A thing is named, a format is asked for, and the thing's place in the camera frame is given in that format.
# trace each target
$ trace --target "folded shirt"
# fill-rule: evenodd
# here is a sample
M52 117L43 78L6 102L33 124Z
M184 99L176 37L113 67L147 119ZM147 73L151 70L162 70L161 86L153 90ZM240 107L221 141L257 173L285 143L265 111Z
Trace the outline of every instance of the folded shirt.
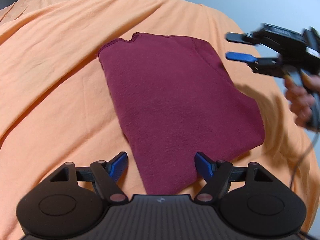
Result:
M99 59L148 194L193 183L198 151L230 161L263 143L257 103L234 87L208 42L135 33L104 45Z

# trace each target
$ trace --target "bed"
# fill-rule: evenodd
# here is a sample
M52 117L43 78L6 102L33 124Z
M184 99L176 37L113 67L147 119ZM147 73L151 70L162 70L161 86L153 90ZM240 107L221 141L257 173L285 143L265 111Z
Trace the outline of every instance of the bed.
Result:
M19 0L0 11L0 239L17 240L19 200L66 161L88 166L126 151L129 168L119 185L144 194L135 160L113 107L99 48L135 32L191 36L208 41L236 88L255 99L265 128L264 143L233 160L259 162L288 185L292 169L310 140L274 79L229 62L227 51L258 56L247 45L228 43L241 32L223 13L183 0ZM293 191L305 202L308 231L319 205L320 172L314 152L301 164ZM180 194L194 196L199 180ZM232 188L241 186L232 184ZM90 184L81 186L90 188Z

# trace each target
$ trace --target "ridged surface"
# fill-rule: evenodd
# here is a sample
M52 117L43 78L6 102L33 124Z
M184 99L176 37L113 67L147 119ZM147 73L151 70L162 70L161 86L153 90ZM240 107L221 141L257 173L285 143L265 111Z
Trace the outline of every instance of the ridged surface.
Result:
M24 240L36 240L26 236ZM245 240L226 226L210 206L188 195L135 195L127 205L111 207L101 223L72 240ZM283 240L298 240L288 236Z

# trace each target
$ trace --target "finger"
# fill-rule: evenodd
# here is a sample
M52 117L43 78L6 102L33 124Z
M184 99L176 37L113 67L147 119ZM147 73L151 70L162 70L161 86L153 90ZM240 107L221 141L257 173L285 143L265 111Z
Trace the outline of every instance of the finger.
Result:
M284 76L284 86L287 88L287 89L290 89L292 88L293 86L295 86L294 82L293 82L293 79L289 76L289 75L285 75Z
M300 127L303 127L303 128L306 128L306 122L302 121L300 118L296 118L296 121L295 121L296 125L300 126Z
M312 116L312 111L310 107L303 108L296 118L296 124L301 127L305 127L306 122L310 120L311 116Z
M312 95L307 94L303 97L297 97L293 101L291 101L292 104L290 106L291 112L295 113L296 115L299 115L300 111L304 108L309 108L315 103L315 99Z
M286 91L285 98L289 101L293 101L297 97L303 96L306 94L307 94L307 91L303 87L295 86Z
M302 73L302 81L304 85L314 91L320 92L320 77L317 75L308 76Z

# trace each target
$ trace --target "wrinkled fabric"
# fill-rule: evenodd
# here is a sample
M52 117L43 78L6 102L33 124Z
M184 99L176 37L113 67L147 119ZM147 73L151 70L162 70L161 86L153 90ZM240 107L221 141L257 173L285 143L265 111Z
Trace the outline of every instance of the wrinkled fabric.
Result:
M233 164L259 162L289 184L310 140L294 124L294 114L272 77L224 58L227 51L259 55L254 47L225 41L226 32L242 31L223 13L182 0L51 0L34 10L32 1L16 2L14 17L0 26L1 240L23 236L15 215L17 203L67 161L88 166L126 151L129 167L119 186L130 197L145 193L97 56L103 44L118 37L130 40L135 32L209 42L235 87L258 103L265 128L264 143ZM30 4L28 13L25 3ZM194 196L204 183L198 180L180 193ZM314 152L302 162L293 190L307 206L303 225L307 231L319 204Z

